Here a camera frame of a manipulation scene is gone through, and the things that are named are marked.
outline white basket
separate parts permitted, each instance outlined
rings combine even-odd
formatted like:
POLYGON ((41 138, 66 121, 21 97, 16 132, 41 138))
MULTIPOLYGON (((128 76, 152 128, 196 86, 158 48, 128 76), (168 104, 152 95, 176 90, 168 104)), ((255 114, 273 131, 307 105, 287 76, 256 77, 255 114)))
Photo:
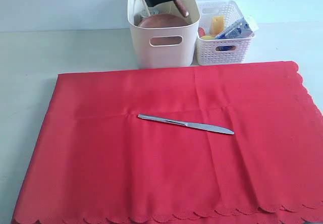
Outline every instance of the white basket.
MULTIPOLYGON (((142 1, 128 0, 128 21, 140 68, 186 67, 192 63, 200 14, 195 0, 181 0, 181 2, 190 14, 185 18, 189 23, 188 26, 140 28, 134 21, 135 16, 144 9, 142 1), (182 38, 180 44, 153 46, 150 43, 154 37, 172 36, 180 36, 182 38)), ((181 17, 173 2, 163 3, 156 8, 161 13, 181 17)))
MULTIPOLYGON (((234 1, 199 2, 201 14, 199 27, 209 34, 213 16, 225 17, 225 28, 243 17, 234 1)), ((254 34, 242 39, 203 40, 197 37, 196 55, 200 65, 238 64, 244 61, 254 34), (217 47, 234 46, 232 50, 217 51, 217 47)))

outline knife blade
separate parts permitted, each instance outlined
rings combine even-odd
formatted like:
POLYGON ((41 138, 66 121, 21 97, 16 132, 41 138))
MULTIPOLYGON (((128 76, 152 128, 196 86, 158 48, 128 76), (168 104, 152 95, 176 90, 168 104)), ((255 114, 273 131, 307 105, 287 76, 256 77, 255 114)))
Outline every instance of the knife blade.
POLYGON ((175 124, 175 125, 179 125, 179 126, 183 126, 183 127, 190 127, 190 128, 195 128, 195 129, 209 131, 209 132, 217 132, 217 133, 234 135, 233 131, 231 131, 227 128, 224 128, 224 127, 219 127, 219 126, 214 126, 214 125, 194 123, 194 122, 176 121, 176 120, 148 116, 148 115, 143 115, 143 114, 139 114, 138 118, 145 119, 145 120, 151 120, 151 121, 157 121, 157 122, 163 122, 163 123, 169 123, 169 124, 175 124))

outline red tablecloth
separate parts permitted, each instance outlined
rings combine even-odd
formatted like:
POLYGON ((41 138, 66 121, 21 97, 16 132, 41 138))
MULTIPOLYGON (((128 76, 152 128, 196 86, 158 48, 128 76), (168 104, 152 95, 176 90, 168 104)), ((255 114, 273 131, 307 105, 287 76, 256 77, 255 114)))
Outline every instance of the red tablecloth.
POLYGON ((297 70, 273 62, 59 75, 13 222, 323 221, 323 117, 297 70))

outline white table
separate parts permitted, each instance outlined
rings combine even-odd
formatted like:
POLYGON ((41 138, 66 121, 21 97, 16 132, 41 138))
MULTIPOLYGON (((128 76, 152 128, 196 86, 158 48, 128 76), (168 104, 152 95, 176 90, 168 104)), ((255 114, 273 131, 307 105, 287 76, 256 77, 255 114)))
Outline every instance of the white table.
MULTIPOLYGON (((320 23, 259 27, 246 62, 296 61, 323 111, 320 23)), ((129 30, 0 33, 0 223, 11 220, 57 74, 136 68, 129 30)))

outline white storage bin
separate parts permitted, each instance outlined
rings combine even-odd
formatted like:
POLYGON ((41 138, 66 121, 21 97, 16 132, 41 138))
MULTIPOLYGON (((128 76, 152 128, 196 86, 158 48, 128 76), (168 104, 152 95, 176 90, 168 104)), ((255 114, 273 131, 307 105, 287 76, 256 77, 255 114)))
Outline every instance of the white storage bin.
MULTIPOLYGON (((188 26, 172 28, 140 28, 135 25, 135 16, 144 10, 141 0, 128 0, 128 21, 130 24, 133 45, 138 57, 140 68, 169 68, 191 65, 198 23, 199 10, 195 0, 181 0, 189 12, 185 18, 188 26), (150 40, 154 37, 179 36, 182 41, 177 45, 153 46, 150 40)), ((173 14, 181 17, 173 2, 156 6, 160 13, 173 14)))
MULTIPOLYGON (((243 17, 234 1, 199 2, 200 24, 206 34, 209 34, 213 16, 225 17, 225 28, 243 17)), ((200 65, 238 64, 244 61, 254 34, 242 39, 196 40, 196 56, 200 65), (231 50, 218 51, 222 46, 233 46, 231 50)))

